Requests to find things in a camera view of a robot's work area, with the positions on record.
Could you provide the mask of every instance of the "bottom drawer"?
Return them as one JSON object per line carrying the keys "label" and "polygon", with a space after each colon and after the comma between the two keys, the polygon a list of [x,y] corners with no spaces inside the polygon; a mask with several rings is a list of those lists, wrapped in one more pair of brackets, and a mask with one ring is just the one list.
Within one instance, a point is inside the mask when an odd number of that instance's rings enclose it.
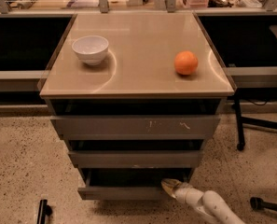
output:
{"label": "bottom drawer", "polygon": [[190,179],[192,169],[83,169],[83,200],[161,200],[170,198],[161,187],[163,178]]}

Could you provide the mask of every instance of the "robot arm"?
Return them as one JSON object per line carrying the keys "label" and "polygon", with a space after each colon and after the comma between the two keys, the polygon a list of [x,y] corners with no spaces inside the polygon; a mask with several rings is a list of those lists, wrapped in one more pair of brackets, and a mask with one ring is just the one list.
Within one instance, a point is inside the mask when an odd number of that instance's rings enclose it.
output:
{"label": "robot arm", "polygon": [[191,206],[205,221],[216,224],[244,224],[214,191],[200,191],[188,183],[175,179],[163,179],[163,189],[178,202]]}

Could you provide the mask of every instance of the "orange fruit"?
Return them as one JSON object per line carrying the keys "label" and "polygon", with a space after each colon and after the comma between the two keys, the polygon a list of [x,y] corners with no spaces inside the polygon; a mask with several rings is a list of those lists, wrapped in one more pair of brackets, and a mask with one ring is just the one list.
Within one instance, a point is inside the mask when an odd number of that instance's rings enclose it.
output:
{"label": "orange fruit", "polygon": [[175,71],[180,75],[190,75],[196,71],[197,67],[198,59],[196,55],[189,50],[177,53],[174,58]]}

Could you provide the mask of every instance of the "floor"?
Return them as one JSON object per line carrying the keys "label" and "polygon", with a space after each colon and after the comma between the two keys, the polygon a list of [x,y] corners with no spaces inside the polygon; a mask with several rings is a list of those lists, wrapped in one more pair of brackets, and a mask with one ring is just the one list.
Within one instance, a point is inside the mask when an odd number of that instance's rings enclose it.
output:
{"label": "floor", "polygon": [[[49,116],[32,112],[0,113],[0,224],[36,223],[42,198],[53,210],[49,223],[205,223],[173,199],[82,201],[76,191],[80,177]],[[277,113],[252,117],[277,121]],[[276,224],[277,212],[253,211],[249,200],[277,203],[277,132],[249,126],[244,132],[246,147],[240,152],[234,115],[221,115],[190,183],[218,192],[245,223]]]}

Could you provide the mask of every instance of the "bowl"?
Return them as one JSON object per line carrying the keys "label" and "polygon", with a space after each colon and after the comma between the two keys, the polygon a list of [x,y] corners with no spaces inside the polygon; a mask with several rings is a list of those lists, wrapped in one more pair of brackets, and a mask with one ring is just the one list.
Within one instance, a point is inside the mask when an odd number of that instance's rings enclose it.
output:
{"label": "bowl", "polygon": [[83,36],[72,45],[77,58],[89,65],[100,63],[106,57],[108,47],[108,40],[99,35]]}

